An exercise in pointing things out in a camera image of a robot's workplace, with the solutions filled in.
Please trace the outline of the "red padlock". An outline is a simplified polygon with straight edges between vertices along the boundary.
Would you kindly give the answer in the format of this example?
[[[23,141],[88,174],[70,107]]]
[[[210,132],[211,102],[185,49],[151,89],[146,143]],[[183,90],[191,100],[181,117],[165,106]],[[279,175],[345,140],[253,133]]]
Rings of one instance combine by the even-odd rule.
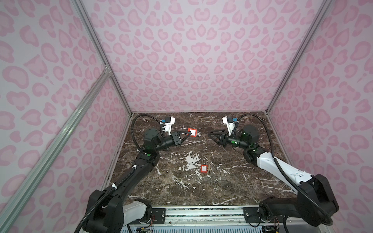
[[[191,132],[191,137],[200,137],[202,135],[197,129],[188,128],[188,131]]]
[[[201,162],[201,168],[200,168],[200,173],[207,174],[208,173],[208,164],[207,160],[203,159]]]

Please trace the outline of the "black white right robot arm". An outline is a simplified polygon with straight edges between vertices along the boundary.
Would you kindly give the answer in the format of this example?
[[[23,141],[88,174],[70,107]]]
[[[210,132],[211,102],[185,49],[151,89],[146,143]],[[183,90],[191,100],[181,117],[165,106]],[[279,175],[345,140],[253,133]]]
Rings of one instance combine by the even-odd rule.
[[[331,217],[338,212],[339,205],[328,179],[301,171],[264,150],[256,127],[246,125],[236,134],[212,131],[208,136],[218,145],[241,148],[247,162],[277,177],[296,193],[295,198],[268,197],[261,201],[258,218],[269,221],[277,216],[295,217],[314,227],[333,224]]]

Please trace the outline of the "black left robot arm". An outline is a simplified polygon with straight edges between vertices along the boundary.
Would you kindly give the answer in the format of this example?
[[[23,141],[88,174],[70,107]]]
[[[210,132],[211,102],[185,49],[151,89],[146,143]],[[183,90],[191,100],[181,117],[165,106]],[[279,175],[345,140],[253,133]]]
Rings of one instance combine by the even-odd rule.
[[[150,219],[150,202],[134,201],[129,205],[124,205],[124,202],[138,183],[156,167],[159,151],[180,146],[191,135],[191,132],[176,131],[162,136],[157,129],[148,129],[144,134],[144,145],[125,174],[104,190],[95,190],[89,196],[85,215],[75,232],[119,233],[124,225]]]

